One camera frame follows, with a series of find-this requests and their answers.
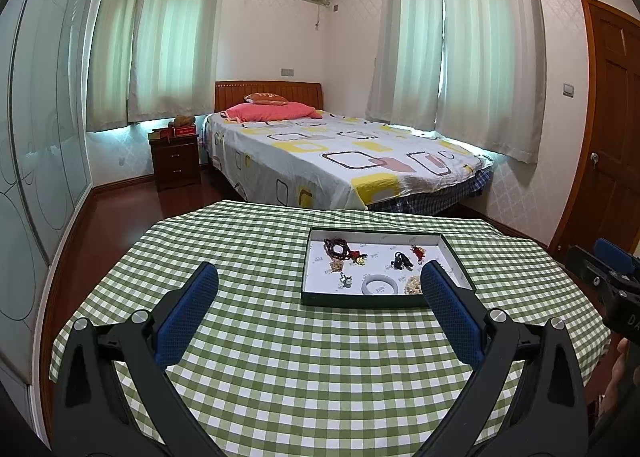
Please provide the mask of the red knot charm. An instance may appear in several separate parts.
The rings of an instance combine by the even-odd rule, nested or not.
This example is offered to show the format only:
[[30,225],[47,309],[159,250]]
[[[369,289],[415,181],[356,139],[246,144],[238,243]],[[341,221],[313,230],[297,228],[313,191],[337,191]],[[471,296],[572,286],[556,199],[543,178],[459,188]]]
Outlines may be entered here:
[[416,245],[411,245],[410,248],[413,252],[413,255],[416,256],[416,261],[418,261],[419,264],[422,264],[425,258],[425,250],[422,247]]

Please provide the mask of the pale jade bangle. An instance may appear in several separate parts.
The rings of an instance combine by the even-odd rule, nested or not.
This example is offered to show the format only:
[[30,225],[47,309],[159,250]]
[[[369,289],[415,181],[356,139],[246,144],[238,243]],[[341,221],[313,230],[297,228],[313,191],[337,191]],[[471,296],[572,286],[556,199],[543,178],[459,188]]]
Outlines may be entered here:
[[361,283],[363,295],[398,295],[399,286],[392,277],[384,274],[364,275]]

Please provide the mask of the black hair clip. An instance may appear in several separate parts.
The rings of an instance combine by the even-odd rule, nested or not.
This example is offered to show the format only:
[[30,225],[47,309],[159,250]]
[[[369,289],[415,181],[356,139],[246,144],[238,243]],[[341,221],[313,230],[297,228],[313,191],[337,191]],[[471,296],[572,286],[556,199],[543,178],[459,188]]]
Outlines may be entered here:
[[396,251],[394,255],[394,260],[390,262],[390,265],[393,269],[397,269],[397,271],[402,271],[403,269],[408,269],[411,271],[413,269],[413,263],[411,260],[400,251]]

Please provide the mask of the red gold tassel charm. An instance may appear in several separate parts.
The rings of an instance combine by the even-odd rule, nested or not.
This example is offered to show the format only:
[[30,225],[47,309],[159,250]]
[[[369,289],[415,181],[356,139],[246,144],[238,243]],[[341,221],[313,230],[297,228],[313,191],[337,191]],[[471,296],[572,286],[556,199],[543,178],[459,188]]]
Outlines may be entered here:
[[354,250],[349,252],[349,257],[352,262],[357,263],[359,265],[363,265],[366,263],[367,255],[361,253],[359,250]]

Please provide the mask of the green white jewelry tray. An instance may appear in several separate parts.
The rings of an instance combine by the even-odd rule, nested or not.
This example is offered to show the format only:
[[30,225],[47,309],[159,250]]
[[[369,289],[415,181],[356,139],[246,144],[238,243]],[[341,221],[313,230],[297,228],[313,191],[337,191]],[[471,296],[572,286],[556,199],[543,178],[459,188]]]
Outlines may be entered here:
[[[425,250],[422,264],[410,246]],[[367,255],[366,263],[352,262],[349,252]],[[403,252],[413,269],[397,271],[390,262],[396,251]],[[445,234],[426,232],[365,231],[364,229],[320,229],[309,231],[300,284],[300,300],[309,307],[398,310],[426,307],[422,297],[421,273],[424,266],[438,263],[452,284],[473,290],[475,285]],[[399,286],[398,295],[363,295],[364,275],[384,274]]]

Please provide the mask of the brown wooden door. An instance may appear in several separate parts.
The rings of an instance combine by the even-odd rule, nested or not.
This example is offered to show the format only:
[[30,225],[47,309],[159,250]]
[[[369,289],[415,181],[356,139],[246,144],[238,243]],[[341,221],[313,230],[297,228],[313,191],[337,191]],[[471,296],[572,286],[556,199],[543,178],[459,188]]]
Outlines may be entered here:
[[588,106],[570,196],[549,251],[593,248],[603,237],[632,252],[639,243],[639,21],[582,0],[588,43]]

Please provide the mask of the green checkered tablecloth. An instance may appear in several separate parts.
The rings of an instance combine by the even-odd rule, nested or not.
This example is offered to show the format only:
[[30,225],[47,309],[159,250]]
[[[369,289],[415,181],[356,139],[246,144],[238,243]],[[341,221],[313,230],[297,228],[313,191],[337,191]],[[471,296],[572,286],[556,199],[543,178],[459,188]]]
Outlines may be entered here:
[[523,323],[565,321],[584,378],[610,343],[597,310],[544,249],[482,220],[230,200],[156,223],[76,316],[125,321],[213,263],[218,295],[168,377],[227,454],[410,456],[471,370],[429,310],[305,307],[300,285],[313,228],[444,235],[486,307]]

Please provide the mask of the dark wooden nightstand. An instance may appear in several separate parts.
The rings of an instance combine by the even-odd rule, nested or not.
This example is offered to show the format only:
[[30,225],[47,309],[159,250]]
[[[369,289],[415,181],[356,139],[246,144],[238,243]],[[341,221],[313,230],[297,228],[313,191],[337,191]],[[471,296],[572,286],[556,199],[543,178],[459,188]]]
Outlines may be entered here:
[[157,139],[150,147],[157,191],[201,182],[197,136]]

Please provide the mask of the right white curtain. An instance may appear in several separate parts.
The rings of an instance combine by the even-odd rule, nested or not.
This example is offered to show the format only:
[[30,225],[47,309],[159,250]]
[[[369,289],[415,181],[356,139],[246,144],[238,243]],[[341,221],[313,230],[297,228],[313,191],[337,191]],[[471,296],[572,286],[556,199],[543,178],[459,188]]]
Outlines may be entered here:
[[383,0],[368,118],[533,164],[545,100],[540,0]]

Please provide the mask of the white curtain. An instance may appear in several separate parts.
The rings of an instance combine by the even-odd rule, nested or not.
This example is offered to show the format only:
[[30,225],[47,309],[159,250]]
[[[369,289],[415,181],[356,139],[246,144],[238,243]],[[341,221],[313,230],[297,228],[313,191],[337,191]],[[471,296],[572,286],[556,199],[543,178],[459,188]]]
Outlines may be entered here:
[[533,164],[545,100],[540,0],[383,0],[368,118]]
[[221,0],[100,0],[86,127],[198,116],[213,105]]

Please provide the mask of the bed with patterned sheet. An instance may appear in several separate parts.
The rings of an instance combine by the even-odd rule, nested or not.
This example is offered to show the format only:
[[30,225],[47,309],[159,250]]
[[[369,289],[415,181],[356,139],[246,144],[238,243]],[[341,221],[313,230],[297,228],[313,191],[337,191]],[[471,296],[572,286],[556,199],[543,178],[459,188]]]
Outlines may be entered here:
[[204,122],[213,168],[247,202],[434,216],[480,194],[492,162],[437,134],[361,118]]

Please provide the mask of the red boxes on nightstand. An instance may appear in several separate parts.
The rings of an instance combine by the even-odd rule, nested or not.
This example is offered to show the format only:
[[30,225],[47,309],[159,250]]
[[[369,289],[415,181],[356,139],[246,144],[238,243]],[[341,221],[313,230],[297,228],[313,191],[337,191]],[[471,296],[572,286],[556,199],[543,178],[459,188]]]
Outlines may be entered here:
[[153,129],[148,133],[148,139],[150,141],[160,140],[172,140],[177,138],[184,138],[185,136],[196,136],[195,117],[179,115],[169,121],[169,124],[164,128]]

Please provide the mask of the pink pillow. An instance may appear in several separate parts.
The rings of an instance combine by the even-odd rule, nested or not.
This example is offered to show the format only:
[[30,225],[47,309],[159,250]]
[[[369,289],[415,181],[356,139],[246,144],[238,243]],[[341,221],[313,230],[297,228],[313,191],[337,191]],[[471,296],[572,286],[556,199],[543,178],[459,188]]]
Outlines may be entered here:
[[228,110],[221,110],[221,117],[233,122],[282,121],[299,118],[320,119],[321,114],[314,107],[303,103],[289,102],[283,105],[262,105],[242,103]]

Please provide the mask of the orange patterned pillow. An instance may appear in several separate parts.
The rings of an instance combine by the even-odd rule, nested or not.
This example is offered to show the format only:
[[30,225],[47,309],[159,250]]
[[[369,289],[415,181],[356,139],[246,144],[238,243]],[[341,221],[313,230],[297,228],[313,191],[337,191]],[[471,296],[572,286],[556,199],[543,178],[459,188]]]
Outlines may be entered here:
[[284,96],[270,92],[254,92],[244,96],[244,101],[255,105],[281,106],[288,104]]

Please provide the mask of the wall light switch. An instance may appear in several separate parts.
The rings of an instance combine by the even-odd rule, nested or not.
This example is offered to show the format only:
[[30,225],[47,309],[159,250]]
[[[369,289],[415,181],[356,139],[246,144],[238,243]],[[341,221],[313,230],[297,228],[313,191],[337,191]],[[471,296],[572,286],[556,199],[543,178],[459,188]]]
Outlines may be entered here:
[[563,84],[563,94],[568,98],[572,98],[574,96],[574,87],[571,84]]

